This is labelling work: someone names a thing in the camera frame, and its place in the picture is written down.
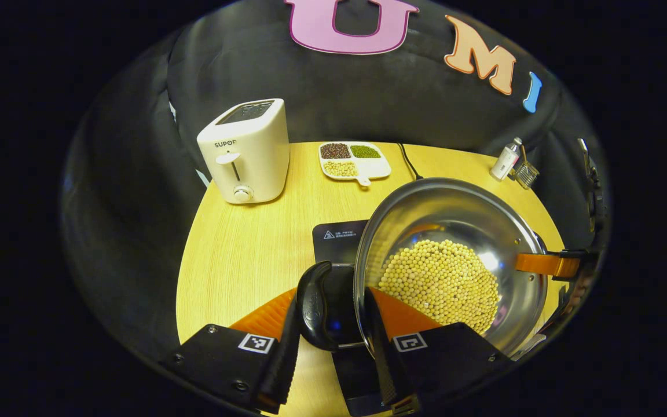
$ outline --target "stainless steel pot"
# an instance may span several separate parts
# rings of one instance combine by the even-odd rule
[[[360,344],[340,345],[325,330],[323,280],[332,269],[334,274],[349,271],[354,275],[356,323],[363,343],[374,355],[371,330],[365,325],[370,322],[365,290],[378,284],[388,256],[424,239],[449,239],[478,254],[497,277],[500,295],[497,316],[483,337],[506,356],[519,351],[532,337],[545,303],[547,281],[543,275],[516,271],[516,255],[543,254],[546,248],[508,204],[476,185],[448,178],[410,182],[387,196],[362,233],[354,265],[322,262],[305,272],[296,296],[302,335],[318,348],[331,351]]]

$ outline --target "toaster lever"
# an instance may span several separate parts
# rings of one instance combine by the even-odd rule
[[[217,158],[215,158],[215,162],[219,163],[219,164],[233,163],[233,161],[238,159],[239,156],[241,156],[241,154],[238,153],[238,152],[225,153],[225,154],[222,154],[222,155],[218,156]]]

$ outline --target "pot handle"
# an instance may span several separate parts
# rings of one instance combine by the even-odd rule
[[[323,282],[331,268],[330,261],[321,261],[309,267],[298,283],[295,303],[302,337],[316,348],[335,352],[339,350],[339,344],[326,332],[328,304],[323,293]]]

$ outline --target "white divided plate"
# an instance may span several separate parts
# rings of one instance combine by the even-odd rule
[[[349,154],[351,158],[336,158],[336,159],[323,159],[321,155],[321,148],[329,143],[343,143],[349,148]],[[356,158],[354,152],[351,151],[352,145],[362,145],[367,146],[368,148],[373,148],[378,151],[380,158]],[[321,170],[326,176],[333,178],[335,180],[357,180],[360,185],[368,187],[371,182],[370,178],[382,178],[390,175],[391,169],[390,164],[387,163],[387,159],[382,154],[382,151],[378,147],[372,145],[370,142],[347,142],[347,141],[336,141],[336,142],[325,142],[318,146],[318,159],[321,162]],[[354,166],[357,167],[357,176],[356,177],[341,177],[339,175],[328,174],[326,169],[323,168],[323,164],[326,162],[332,161],[334,163],[347,163],[352,162]]]

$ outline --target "toaster knob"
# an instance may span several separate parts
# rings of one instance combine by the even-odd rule
[[[246,203],[246,201],[251,200],[251,188],[238,186],[233,190],[233,197],[236,198],[236,201],[239,203]]]

